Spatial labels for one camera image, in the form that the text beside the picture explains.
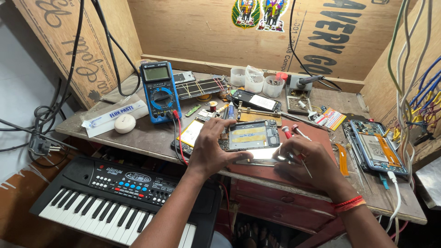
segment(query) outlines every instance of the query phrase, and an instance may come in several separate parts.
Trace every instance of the electronic keyboard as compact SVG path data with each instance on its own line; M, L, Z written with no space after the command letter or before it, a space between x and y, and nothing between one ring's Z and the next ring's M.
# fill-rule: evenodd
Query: electronic keyboard
M29 212L119 246L130 246L178 182L179 178L76 156ZM211 245L220 203L221 190L206 182L188 218L179 248Z

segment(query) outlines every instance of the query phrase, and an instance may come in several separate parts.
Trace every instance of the white wall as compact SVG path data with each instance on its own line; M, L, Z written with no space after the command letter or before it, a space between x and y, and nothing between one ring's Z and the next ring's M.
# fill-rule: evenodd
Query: white wall
M34 123L34 110L49 105L58 69L12 1L0 5L0 118L22 127ZM62 107L67 117L78 110L73 97ZM61 122L58 115L56 124ZM0 124L0 128L9 128ZM67 136L51 133L64 139ZM0 132L0 149L29 141L25 132ZM27 147L0 153L0 183L30 164Z

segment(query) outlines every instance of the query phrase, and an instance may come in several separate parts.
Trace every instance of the drawer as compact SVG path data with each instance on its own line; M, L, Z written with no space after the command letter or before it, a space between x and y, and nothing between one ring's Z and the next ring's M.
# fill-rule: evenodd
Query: drawer
M254 184L243 180L237 180L235 190L235 193L238 195L246 195L253 198L259 198L260 196L262 196L274 199L281 203L299 205L330 214L334 213L334 208L326 201L314 199L303 195L297 195L275 188L269 188L263 185Z
M308 233L317 232L322 225L333 219L325 214L283 203L270 203L243 195L236 195L235 199L240 203L240 213L277 222Z

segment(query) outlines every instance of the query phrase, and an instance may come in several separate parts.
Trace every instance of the multimeter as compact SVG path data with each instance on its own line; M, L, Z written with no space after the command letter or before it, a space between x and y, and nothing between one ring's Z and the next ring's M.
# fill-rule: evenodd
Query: multimeter
M142 64L139 70L151 121L154 124L172 121L166 114L174 110L178 112L180 118L181 107L171 64L167 61L148 62Z

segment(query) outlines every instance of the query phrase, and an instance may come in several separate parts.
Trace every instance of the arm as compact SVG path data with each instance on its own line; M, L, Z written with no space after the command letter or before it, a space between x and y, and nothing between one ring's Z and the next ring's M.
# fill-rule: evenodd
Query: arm
M304 162L312 178L298 160L295 164L277 163L276 170L289 173L299 181L309 183L328 193L331 200L338 204L358 196L354 187L343 177L338 167L334 164L325 148L318 142L311 142L299 135L285 141L279 154L286 155L293 149L303 154ZM340 217L354 248L395 248L396 246L372 215L365 204L340 213Z
M188 216L205 180L234 161L253 157L246 151L227 153L219 147L217 140L222 130L235 122L212 118L204 124L178 186L131 248L178 247Z

